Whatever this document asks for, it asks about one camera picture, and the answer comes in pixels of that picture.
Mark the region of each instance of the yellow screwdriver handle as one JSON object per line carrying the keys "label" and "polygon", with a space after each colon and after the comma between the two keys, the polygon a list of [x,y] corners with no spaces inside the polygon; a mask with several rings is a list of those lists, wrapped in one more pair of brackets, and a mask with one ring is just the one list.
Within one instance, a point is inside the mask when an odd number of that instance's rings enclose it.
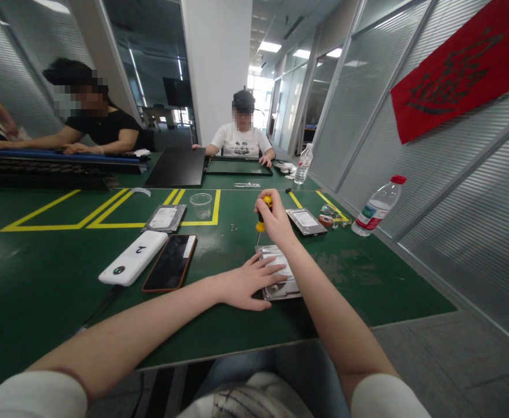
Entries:
{"label": "yellow screwdriver handle", "polygon": [[[265,196],[263,201],[268,205],[270,210],[272,210],[271,196]],[[266,225],[264,225],[264,218],[262,218],[262,214],[259,211],[258,211],[258,223],[256,224],[256,232],[259,232],[259,233],[266,232]]]}

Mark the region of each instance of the white power bank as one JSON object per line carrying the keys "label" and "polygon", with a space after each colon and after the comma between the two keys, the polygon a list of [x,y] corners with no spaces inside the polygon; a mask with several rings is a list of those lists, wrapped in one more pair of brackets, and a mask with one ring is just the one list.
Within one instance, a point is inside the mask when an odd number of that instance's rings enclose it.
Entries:
{"label": "white power bank", "polygon": [[107,284],[130,286],[168,239],[165,232],[147,230],[99,275]]}

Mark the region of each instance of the plastic bottle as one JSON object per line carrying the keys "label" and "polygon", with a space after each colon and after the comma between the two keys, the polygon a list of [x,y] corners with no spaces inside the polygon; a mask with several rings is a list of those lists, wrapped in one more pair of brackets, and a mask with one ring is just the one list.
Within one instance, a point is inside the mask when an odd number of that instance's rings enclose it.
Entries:
{"label": "plastic bottle", "polygon": [[313,158],[314,155],[312,154],[312,144],[306,144],[306,148],[302,152],[301,158],[299,158],[299,166],[295,172],[295,183],[303,184],[305,182],[306,176],[308,175],[308,168],[311,166]]}
{"label": "plastic bottle", "polygon": [[406,180],[403,176],[395,175],[390,183],[380,187],[351,226],[352,231],[361,236],[372,234],[372,231],[398,202],[401,196],[401,185]]}

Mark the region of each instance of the bottle cap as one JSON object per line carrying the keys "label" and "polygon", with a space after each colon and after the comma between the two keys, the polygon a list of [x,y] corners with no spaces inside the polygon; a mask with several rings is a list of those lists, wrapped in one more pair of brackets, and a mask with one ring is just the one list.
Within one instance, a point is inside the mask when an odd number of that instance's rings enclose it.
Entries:
{"label": "bottle cap", "polygon": [[396,183],[396,184],[403,184],[407,181],[407,178],[406,177],[403,177],[403,176],[398,176],[398,175],[395,175],[392,177],[392,179],[390,180],[392,183]]}

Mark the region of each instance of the hair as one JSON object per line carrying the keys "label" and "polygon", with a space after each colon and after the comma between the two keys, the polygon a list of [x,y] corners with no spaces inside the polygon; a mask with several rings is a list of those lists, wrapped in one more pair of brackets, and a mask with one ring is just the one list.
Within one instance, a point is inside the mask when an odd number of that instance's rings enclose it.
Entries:
{"label": "hair", "polygon": [[254,113],[254,96],[248,90],[241,90],[233,95],[232,106],[238,113]]}
{"label": "hair", "polygon": [[81,61],[57,58],[43,70],[47,81],[53,85],[64,85],[71,92],[78,92],[80,86],[92,86],[94,92],[101,93],[109,106],[117,107],[109,98],[109,87],[102,83],[98,72]]}

